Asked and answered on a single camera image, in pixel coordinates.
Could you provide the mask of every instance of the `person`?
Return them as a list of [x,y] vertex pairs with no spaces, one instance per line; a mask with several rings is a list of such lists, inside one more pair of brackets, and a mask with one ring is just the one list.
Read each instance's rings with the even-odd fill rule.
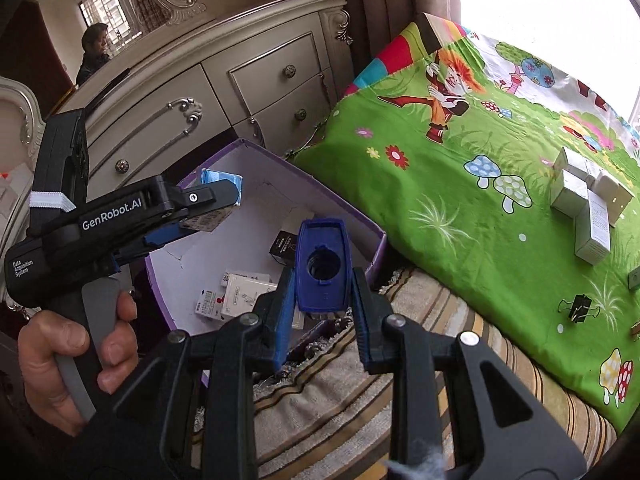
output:
[[[129,321],[137,317],[136,303],[121,292],[116,326],[102,342],[100,355],[108,366],[98,375],[98,386],[112,394],[138,364],[138,343]],[[89,348],[85,328],[55,312],[33,316],[18,335],[18,362],[24,379],[24,395],[44,421],[76,436],[85,425],[56,365],[55,354],[77,357]]]
[[82,35],[82,65],[76,76],[76,84],[82,86],[93,74],[98,72],[111,58],[107,54],[107,25],[94,23],[87,27]]

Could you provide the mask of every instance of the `dresser drawer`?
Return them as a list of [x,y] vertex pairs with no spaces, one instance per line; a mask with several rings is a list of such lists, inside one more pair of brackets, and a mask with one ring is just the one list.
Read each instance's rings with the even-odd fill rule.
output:
[[238,137],[259,144],[283,156],[302,146],[315,126],[326,119],[335,97],[331,70],[314,76],[277,103],[234,126]]
[[311,32],[229,71],[251,114],[283,98],[321,71]]
[[[287,77],[283,72],[292,65]],[[314,12],[238,43],[202,62],[232,124],[257,114],[329,67]]]
[[162,173],[228,127],[204,70],[196,65],[142,99],[92,142],[87,198]]

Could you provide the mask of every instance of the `white dresser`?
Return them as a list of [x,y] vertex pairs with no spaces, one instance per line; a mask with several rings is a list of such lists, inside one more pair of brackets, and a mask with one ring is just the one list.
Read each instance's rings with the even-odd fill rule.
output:
[[[230,127],[278,155],[302,146],[353,80],[345,3],[279,0],[192,30],[182,23],[188,32],[155,44],[172,36],[164,25],[116,56],[62,109],[87,106],[96,88],[131,68],[86,122],[87,199],[162,173]],[[145,49],[151,54],[132,58]],[[27,212],[27,200],[15,202],[2,249],[24,237]]]

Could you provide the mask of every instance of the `green bedsheet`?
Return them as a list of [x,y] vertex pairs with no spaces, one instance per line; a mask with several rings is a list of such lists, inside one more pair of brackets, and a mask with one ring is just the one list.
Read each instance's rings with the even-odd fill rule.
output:
[[[561,70],[428,15],[346,94],[296,165],[621,431],[640,402],[629,333],[639,297],[626,284],[640,265],[640,204],[593,267],[574,255],[574,222],[550,208],[549,183],[567,146],[637,194],[638,133]],[[600,315],[574,324],[558,313],[576,294]]]

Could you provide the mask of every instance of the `finger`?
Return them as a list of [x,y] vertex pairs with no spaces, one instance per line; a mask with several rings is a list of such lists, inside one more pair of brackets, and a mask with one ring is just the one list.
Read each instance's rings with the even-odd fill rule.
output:
[[117,366],[101,371],[98,374],[98,386],[102,391],[112,394],[136,366],[138,366],[138,354],[133,355]]
[[54,354],[79,356],[89,337],[81,325],[50,310],[37,313],[18,335],[18,361],[25,383],[51,402],[64,402],[68,391]]
[[34,390],[29,383],[24,384],[24,396],[36,415],[66,434],[76,436],[85,425],[85,421],[69,396],[52,404],[49,399]]
[[133,321],[138,317],[138,309],[136,302],[128,292],[124,290],[120,292],[118,296],[117,305],[118,317],[124,321]]
[[116,326],[100,347],[102,359],[115,366],[138,354],[138,341],[131,325],[126,321],[118,320]]

